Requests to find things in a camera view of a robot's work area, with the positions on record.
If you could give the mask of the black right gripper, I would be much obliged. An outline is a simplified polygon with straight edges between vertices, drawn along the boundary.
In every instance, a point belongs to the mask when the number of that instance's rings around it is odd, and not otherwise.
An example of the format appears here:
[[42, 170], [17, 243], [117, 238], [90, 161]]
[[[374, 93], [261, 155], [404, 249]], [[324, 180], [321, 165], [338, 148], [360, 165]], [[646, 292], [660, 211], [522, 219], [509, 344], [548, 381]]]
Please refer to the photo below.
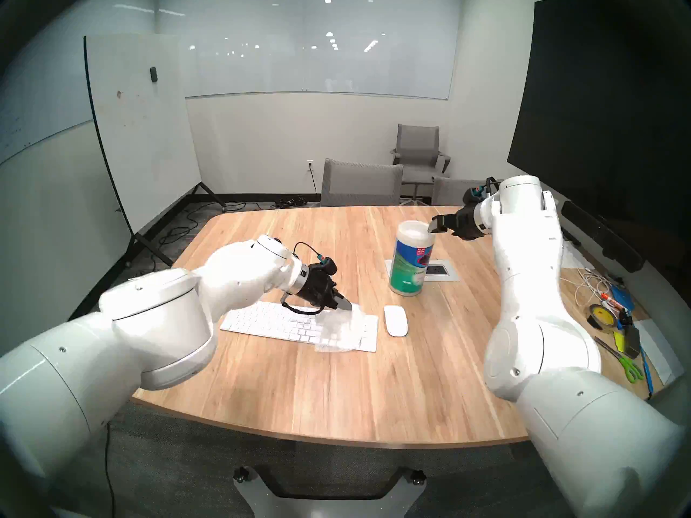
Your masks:
[[428, 225], [428, 233], [446, 233], [451, 230], [454, 236], [462, 240], [475, 240], [484, 237], [481, 206], [482, 202], [472, 202], [464, 205], [455, 215], [435, 216], [433, 222]]

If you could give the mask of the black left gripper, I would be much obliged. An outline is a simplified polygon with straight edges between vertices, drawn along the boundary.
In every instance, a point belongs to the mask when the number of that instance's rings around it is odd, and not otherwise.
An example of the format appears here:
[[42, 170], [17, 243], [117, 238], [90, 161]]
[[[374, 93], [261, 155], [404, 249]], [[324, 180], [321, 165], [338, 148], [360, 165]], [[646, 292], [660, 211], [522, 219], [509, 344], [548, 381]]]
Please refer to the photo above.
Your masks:
[[293, 295], [313, 307], [352, 311], [352, 303], [337, 292], [332, 276], [336, 267], [302, 267], [293, 283]]

